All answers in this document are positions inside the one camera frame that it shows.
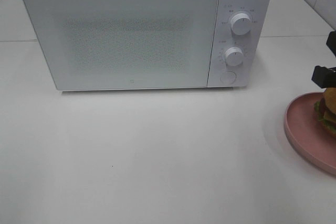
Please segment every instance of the microwave control panel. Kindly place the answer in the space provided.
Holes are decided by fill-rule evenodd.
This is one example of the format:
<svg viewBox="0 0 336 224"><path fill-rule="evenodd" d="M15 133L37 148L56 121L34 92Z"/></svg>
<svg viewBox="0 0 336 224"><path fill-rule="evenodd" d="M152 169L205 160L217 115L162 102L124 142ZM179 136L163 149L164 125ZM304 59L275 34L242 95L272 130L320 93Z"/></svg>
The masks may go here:
<svg viewBox="0 0 336 224"><path fill-rule="evenodd" d="M218 0L208 87L247 85L268 3Z"/></svg>

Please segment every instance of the black object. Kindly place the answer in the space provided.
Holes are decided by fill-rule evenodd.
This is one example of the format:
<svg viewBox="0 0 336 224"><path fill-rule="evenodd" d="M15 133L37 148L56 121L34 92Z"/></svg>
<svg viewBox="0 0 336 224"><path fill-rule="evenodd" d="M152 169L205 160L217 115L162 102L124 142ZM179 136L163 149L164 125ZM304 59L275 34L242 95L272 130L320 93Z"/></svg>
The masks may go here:
<svg viewBox="0 0 336 224"><path fill-rule="evenodd" d="M329 33L327 46L336 56L336 31ZM336 88L336 67L326 68L315 66L311 80L315 82L320 88Z"/></svg>

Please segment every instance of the countertop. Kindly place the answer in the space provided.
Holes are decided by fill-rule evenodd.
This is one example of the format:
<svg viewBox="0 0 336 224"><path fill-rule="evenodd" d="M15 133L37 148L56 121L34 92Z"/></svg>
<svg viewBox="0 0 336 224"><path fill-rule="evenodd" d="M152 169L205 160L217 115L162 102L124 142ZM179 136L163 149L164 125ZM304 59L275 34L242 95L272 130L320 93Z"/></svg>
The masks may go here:
<svg viewBox="0 0 336 224"><path fill-rule="evenodd" d="M287 105L322 91L331 27L271 0L246 88L61 93L21 0L0 0L0 223L334 224L336 177Z"/></svg>

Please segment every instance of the microwave door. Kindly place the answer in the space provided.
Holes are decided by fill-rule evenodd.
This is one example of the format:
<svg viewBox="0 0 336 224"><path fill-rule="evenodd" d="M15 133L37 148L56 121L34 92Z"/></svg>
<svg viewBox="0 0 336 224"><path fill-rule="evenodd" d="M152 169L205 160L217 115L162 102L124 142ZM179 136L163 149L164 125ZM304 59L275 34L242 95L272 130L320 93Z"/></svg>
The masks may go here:
<svg viewBox="0 0 336 224"><path fill-rule="evenodd" d="M218 0L24 0L58 90L206 87Z"/></svg>

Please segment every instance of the burger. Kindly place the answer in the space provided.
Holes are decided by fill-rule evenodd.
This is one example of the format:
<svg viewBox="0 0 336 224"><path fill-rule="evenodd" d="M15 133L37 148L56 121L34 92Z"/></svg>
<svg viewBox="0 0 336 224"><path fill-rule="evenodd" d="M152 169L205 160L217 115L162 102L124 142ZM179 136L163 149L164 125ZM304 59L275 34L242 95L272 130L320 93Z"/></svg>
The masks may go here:
<svg viewBox="0 0 336 224"><path fill-rule="evenodd" d="M314 109L323 128L336 137L336 88L327 88L323 98L314 104Z"/></svg>

